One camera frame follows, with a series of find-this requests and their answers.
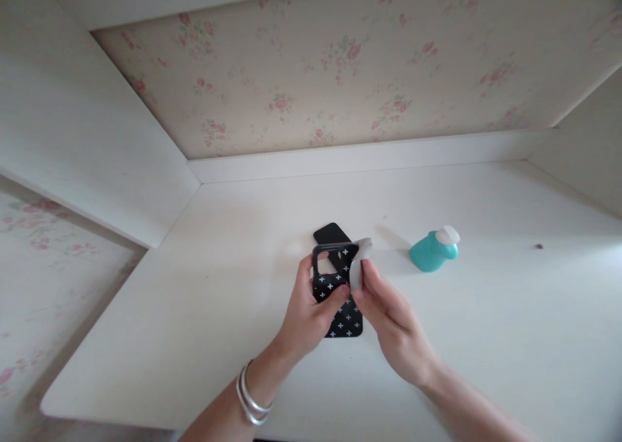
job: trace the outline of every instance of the floral wallpaper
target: floral wallpaper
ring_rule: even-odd
[[[134,243],[0,177],[0,439],[175,438],[39,411],[47,388],[143,255]]]
[[[94,36],[196,159],[551,126],[622,59],[622,3],[252,0]]]

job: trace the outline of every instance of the left hand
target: left hand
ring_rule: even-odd
[[[283,325],[273,341],[273,345],[289,356],[293,364],[319,345],[328,333],[333,317],[350,295],[350,288],[341,285],[318,303],[312,293],[311,267],[312,255],[300,261]]]

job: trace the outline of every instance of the white table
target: white table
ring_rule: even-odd
[[[604,441],[622,402],[622,223],[526,162],[203,185],[41,405],[47,415],[185,428],[277,332],[312,233],[372,237],[438,352],[549,441]],[[407,249],[453,225],[460,256]],[[542,244],[543,250],[534,249]],[[447,441],[365,322],[290,375],[265,438]]]

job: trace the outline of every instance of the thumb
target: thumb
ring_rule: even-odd
[[[369,321],[376,333],[381,333],[391,326],[391,320],[376,305],[369,293],[362,288],[355,288],[352,297],[363,317]]]
[[[319,313],[322,316],[334,317],[348,296],[350,296],[350,288],[347,285],[340,285],[326,300],[318,305]]]

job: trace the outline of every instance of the forearm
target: forearm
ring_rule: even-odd
[[[271,343],[246,371],[246,384],[253,400],[260,406],[269,406],[294,365],[277,342]],[[254,436],[255,426],[246,417],[234,380],[199,415],[179,442],[244,442],[252,441]]]
[[[421,387],[464,442],[533,442],[537,438],[444,363]]]

